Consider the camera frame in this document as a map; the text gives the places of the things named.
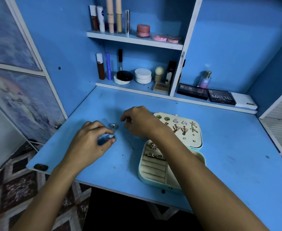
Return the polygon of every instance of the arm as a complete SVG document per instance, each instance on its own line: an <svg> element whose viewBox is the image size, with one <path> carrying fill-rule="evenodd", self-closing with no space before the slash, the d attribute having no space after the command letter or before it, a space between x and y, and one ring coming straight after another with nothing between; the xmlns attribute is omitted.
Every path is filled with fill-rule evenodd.
<svg viewBox="0 0 282 231"><path fill-rule="evenodd" d="M255 214L145 107L124 112L121 121L162 152L205 230L268 230Z"/></svg>
<svg viewBox="0 0 282 231"><path fill-rule="evenodd" d="M108 140L97 145L98 136L113 131L98 121L86 122L73 138L61 163L52 171L51 176L37 196L22 214L12 231L51 230L63 199L76 176L87 166L101 157L115 142Z"/></svg>

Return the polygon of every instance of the pink compact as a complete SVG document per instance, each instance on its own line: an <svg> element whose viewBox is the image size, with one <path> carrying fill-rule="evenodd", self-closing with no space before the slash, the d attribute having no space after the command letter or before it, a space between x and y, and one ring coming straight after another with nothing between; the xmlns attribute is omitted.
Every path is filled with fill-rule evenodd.
<svg viewBox="0 0 282 231"><path fill-rule="evenodd" d="M178 43L179 40L180 40L180 37L178 37L178 36L169 36L168 37L168 42L170 42L170 43Z"/></svg>
<svg viewBox="0 0 282 231"><path fill-rule="evenodd" d="M146 24L138 24L137 25L137 36L143 38L150 37L150 26Z"/></svg>
<svg viewBox="0 0 282 231"><path fill-rule="evenodd" d="M152 35L152 39L156 41L166 41L167 37L164 35Z"/></svg>

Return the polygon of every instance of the wardrobe door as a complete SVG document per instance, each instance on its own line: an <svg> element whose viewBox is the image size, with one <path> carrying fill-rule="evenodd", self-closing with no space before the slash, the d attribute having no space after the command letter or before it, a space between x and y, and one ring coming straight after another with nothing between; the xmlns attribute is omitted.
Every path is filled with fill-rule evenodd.
<svg viewBox="0 0 282 231"><path fill-rule="evenodd" d="M27 139L39 143L46 143L65 121L44 77L1 69L0 109Z"/></svg>
<svg viewBox="0 0 282 231"><path fill-rule="evenodd" d="M28 45L6 1L0 0L0 63L41 70Z"/></svg>

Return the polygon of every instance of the patterned rug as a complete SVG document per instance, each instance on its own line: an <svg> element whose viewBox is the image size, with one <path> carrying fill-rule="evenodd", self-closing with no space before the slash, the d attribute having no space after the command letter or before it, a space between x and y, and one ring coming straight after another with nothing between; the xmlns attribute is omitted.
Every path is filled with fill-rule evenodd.
<svg viewBox="0 0 282 231"><path fill-rule="evenodd" d="M49 175L25 167L35 154L36 151L25 143L0 168L0 231L13 227L48 180ZM91 192L90 186L73 182L52 230L81 231Z"/></svg>

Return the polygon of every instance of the left hand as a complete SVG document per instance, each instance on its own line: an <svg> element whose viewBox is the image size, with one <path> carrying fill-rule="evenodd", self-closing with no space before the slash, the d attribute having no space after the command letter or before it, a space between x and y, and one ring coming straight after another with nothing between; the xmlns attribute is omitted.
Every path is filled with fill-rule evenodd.
<svg viewBox="0 0 282 231"><path fill-rule="evenodd" d="M87 121L74 136L60 164L76 174L80 173L101 157L116 141L114 138L109 139L99 146L97 139L103 134L112 135L114 132L99 121Z"/></svg>

